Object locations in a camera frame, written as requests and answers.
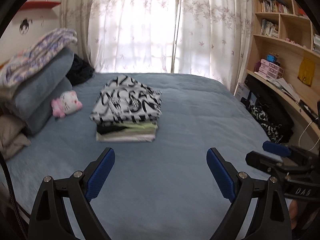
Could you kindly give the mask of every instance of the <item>stuffed toy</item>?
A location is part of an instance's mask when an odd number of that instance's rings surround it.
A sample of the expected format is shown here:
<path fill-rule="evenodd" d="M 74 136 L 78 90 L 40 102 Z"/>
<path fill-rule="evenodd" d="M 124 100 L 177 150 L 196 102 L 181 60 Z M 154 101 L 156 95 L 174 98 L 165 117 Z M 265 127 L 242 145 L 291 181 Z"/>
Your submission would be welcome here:
<path fill-rule="evenodd" d="M 51 101 L 52 115 L 64 118 L 67 114 L 73 114 L 82 108 L 82 103 L 78 100 L 75 91 L 67 91 Z"/>

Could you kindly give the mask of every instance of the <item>black and white patterned cloth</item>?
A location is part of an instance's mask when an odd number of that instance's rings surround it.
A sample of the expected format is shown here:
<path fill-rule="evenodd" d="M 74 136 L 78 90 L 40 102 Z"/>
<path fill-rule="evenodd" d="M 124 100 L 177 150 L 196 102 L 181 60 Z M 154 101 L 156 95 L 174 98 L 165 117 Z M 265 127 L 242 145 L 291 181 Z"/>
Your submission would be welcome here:
<path fill-rule="evenodd" d="M 269 121 L 267 113 L 263 111 L 261 106 L 250 106 L 250 114 L 264 129 L 270 141 L 274 143 L 281 141 L 283 135 L 279 134 L 278 129 L 280 126 L 274 125 Z"/>
<path fill-rule="evenodd" d="M 156 121 L 161 115 L 161 92 L 121 75 L 104 86 L 90 114 L 97 124 Z"/>

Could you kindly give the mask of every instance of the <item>metal screw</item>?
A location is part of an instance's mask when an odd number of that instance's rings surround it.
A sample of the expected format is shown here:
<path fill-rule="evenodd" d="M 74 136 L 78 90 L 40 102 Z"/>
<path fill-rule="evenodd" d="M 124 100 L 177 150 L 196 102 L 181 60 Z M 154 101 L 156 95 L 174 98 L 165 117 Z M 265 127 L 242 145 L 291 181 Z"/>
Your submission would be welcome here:
<path fill-rule="evenodd" d="M 49 182 L 49 181 L 50 181 L 50 179 L 51 179 L 51 177 L 50 177 L 50 176 L 45 176 L 45 177 L 44 177 L 44 179 L 43 179 L 43 181 L 44 181 L 44 182 Z"/>
<path fill-rule="evenodd" d="M 73 176 L 76 177 L 76 178 L 80 178 L 82 175 L 82 171 L 76 171 Z"/>
<path fill-rule="evenodd" d="M 239 172 L 239 177 L 241 179 L 246 179 L 248 177 L 248 174 L 246 174 L 245 172 L 241 171 L 241 172 Z"/>
<path fill-rule="evenodd" d="M 276 183 L 278 182 L 278 179 L 276 177 L 270 177 L 271 182 Z"/>

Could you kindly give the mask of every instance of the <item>curtain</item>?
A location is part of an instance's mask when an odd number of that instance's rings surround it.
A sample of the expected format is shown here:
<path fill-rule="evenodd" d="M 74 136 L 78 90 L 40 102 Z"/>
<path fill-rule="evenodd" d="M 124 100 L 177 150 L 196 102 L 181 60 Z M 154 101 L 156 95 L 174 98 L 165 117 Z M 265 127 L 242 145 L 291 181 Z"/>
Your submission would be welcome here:
<path fill-rule="evenodd" d="M 90 62 L 87 49 L 88 26 L 92 0 L 61 0 L 60 26 L 77 32 L 78 44 L 71 49 L 82 59 Z"/>
<path fill-rule="evenodd" d="M 216 79 L 231 92 L 249 51 L 253 0 L 181 0 L 175 73 Z"/>
<path fill-rule="evenodd" d="M 93 0 L 88 50 L 97 72 L 171 71 L 176 0 Z"/>

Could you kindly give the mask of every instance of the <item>gray pillow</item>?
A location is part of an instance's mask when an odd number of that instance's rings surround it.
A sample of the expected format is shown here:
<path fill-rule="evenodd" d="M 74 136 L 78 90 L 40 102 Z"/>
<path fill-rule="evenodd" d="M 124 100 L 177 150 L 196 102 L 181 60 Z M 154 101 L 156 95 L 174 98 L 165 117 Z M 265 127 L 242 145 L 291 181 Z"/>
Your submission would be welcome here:
<path fill-rule="evenodd" d="M 70 90 L 72 90 L 72 85 L 65 77 L 52 91 L 52 93 L 34 111 L 34 113 L 26 120 L 27 126 L 24 129 L 24 132 L 28 135 L 34 135 L 38 133 L 52 115 L 51 100 L 60 97 L 63 92 Z"/>
<path fill-rule="evenodd" d="M 39 73 L 23 82 L 5 107 L 26 121 L 66 76 L 73 63 L 74 53 L 69 48 L 60 51 Z"/>

